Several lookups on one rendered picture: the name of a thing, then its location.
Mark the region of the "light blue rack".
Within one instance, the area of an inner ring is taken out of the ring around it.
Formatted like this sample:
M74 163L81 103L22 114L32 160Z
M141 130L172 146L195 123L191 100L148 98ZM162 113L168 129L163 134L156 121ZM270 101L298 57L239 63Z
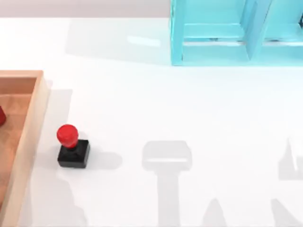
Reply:
M170 0L170 60L303 66L303 0Z

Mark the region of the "red and black stamp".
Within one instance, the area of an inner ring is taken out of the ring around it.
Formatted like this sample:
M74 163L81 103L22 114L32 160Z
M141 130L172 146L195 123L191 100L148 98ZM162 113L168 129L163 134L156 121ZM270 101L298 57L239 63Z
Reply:
M60 167L84 169L87 166L90 143L79 138L74 125L64 124L56 133L61 144L57 161Z

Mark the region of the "shallow salmon-coloured box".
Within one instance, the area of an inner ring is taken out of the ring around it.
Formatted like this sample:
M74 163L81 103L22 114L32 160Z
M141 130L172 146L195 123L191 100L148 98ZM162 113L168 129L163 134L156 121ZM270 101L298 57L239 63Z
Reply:
M0 227L17 227L50 89L41 70L0 70Z

